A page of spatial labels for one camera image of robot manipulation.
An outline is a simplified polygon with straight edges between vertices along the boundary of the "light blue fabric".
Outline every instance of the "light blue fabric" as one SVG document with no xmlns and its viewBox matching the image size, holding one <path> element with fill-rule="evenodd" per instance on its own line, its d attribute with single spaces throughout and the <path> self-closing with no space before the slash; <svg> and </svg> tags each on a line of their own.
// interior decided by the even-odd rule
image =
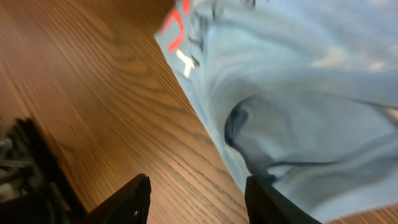
<svg viewBox="0 0 398 224">
<path fill-rule="evenodd" d="M 176 22 L 155 38 L 241 190 L 273 175 L 322 222 L 398 202 L 397 127 L 382 110 L 398 107 L 398 1 L 176 7 L 182 43 L 168 49 Z M 347 198 L 368 203 L 331 210 Z"/>
</svg>

